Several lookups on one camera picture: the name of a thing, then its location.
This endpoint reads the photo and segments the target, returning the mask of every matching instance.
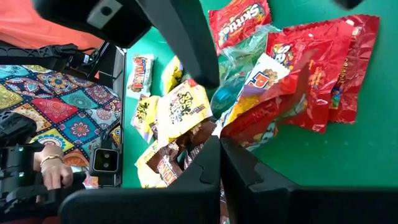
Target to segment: paisley pattern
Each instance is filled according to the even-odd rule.
[[[0,110],[33,119],[33,140],[60,146],[67,164],[88,166],[102,132],[118,138],[109,130],[120,119],[117,94],[36,65],[0,65]]]

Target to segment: red wrapper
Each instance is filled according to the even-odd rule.
[[[293,72],[281,79],[279,83],[272,85],[260,97],[259,103],[238,116],[231,124],[221,131],[221,137],[229,136],[244,147],[254,147],[266,142],[270,124],[278,117],[288,113],[308,94],[308,64],[314,51],[302,55],[302,59],[296,64]],[[271,128],[271,137],[277,130]]]
[[[305,111],[286,123],[324,133],[328,122],[331,91],[345,62],[354,27],[346,22],[322,24],[310,29],[270,34],[266,53],[292,69],[303,51],[318,49],[309,65],[310,93]]]
[[[271,12],[266,0],[232,0],[220,10],[210,10],[209,21],[219,55],[250,37],[256,26],[271,23]]]
[[[367,15],[346,16],[332,21],[286,27],[284,32],[289,33],[340,21],[354,25],[354,31],[343,69],[331,93],[329,121],[354,123],[358,110],[358,94],[376,41],[380,18]]]

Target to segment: green tablecloth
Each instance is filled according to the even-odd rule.
[[[398,1],[365,2],[345,11],[332,0],[268,0],[276,27],[332,19],[348,14],[381,17],[371,63],[359,95],[357,122],[329,124],[326,134],[295,126],[282,126],[279,135],[257,150],[261,161],[301,185],[398,186],[398,76],[394,54],[398,50]],[[210,9],[225,6],[228,0],[201,0],[207,15]],[[134,53],[156,55],[152,94],[160,94],[160,75],[174,56],[156,29],[151,29],[127,52],[129,75]],[[137,158],[147,143],[130,125],[137,101],[126,98],[124,105],[123,187],[140,187]]]

